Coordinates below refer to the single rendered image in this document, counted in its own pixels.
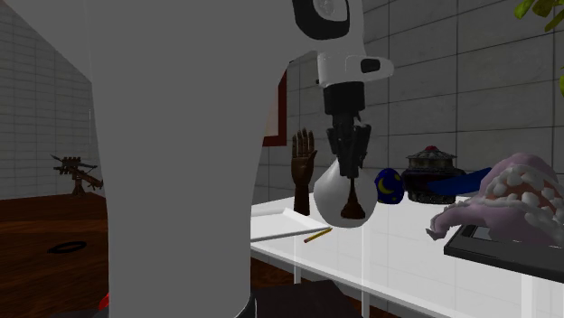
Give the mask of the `red framed wall picture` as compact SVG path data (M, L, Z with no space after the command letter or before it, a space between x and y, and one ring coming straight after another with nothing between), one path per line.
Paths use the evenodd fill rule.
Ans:
M263 146L287 145L287 72L285 71L278 86L277 99L269 110L267 128Z

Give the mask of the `blue egg with yellow moon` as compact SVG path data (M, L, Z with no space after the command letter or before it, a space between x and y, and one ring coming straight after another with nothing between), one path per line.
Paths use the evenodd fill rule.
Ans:
M374 179L378 202L397 205L404 198L405 188L400 174L391 168L382 169Z

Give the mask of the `dark ornate lidded jar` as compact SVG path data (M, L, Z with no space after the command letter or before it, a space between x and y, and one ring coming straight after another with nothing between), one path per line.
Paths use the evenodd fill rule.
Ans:
M455 195L437 194L429 189L428 183L466 175L466 172L454 166L455 158L455 155L445 153L434 145L407 156L409 167L401 174L401 178L409 199L424 204L454 203Z

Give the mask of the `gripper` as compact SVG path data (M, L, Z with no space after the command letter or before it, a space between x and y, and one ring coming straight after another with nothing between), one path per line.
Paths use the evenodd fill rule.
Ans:
M332 126L326 129L332 153L337 157L340 175L351 176L351 129L352 131L352 174L359 176L367 155L371 137L371 125L363 123L359 115L365 109L364 83L350 81L329 85L323 89L324 112L331 115Z

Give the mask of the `black tablet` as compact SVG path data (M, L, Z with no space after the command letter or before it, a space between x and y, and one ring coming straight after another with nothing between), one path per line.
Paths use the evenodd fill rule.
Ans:
M461 226L445 244L450 257L564 284L564 249L491 240L489 229Z

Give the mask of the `white table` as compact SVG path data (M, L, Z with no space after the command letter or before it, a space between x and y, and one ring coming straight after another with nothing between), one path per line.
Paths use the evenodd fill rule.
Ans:
M257 253L434 318L564 318L564 284L444 255L425 229L440 205L377 205L355 229L252 244Z

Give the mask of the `white round vase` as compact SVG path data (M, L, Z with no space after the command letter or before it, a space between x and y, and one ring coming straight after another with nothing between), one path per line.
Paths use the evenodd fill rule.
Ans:
M359 170L359 177L354 179L355 192L358 202L365 212L361 220L346 219L341 216L350 192L350 180L340 175L340 165L337 159L320 176L314 185L315 206L324 221L340 228L358 228L373 214L378 201L378 192L373 179L363 170Z

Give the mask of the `yellow pencil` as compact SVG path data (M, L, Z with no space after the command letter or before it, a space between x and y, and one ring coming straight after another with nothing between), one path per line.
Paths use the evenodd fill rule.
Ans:
M333 230L333 228L324 229L324 230L322 230L322 231L320 231L320 232L318 232L318 233L315 233L314 235L311 235L311 236L305 238L303 241L304 241L304 243L309 243L309 242L311 242L311 241L313 241L313 240L315 240L315 239L318 239L318 238L322 237L323 235L326 235L326 234L330 233L332 230Z

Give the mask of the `green plant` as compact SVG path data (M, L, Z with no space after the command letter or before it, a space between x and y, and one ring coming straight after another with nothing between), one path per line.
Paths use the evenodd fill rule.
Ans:
M554 14L544 26L544 32L554 31L564 21L564 0L521 0L514 9L513 16L521 20L529 11L535 15L547 18L558 7L561 9Z

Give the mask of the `brown crossbow model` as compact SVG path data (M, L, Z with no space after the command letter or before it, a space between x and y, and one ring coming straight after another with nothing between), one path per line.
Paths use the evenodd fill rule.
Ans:
M71 179L74 181L74 188L72 195L75 197L82 197L86 194L83 182L87 183L93 191L101 190L104 186L104 182L91 175L90 173L97 169L96 165L85 164L81 161L79 156L65 156L58 157L52 154L52 158L60 163L59 166L53 167L53 170L57 171L59 175L70 175Z

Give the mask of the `blue knife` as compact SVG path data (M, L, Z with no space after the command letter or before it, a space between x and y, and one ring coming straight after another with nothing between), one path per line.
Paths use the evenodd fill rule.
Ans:
M491 170L491 167L487 167L472 173L429 182L428 189L435 194L447 196L478 192L481 181Z

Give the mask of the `brown wooden hand model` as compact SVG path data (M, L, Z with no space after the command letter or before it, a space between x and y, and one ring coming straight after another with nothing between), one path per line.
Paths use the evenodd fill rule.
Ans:
M292 137L291 176L295 185L294 211L310 215L309 183L315 168L315 138L312 131L298 130Z

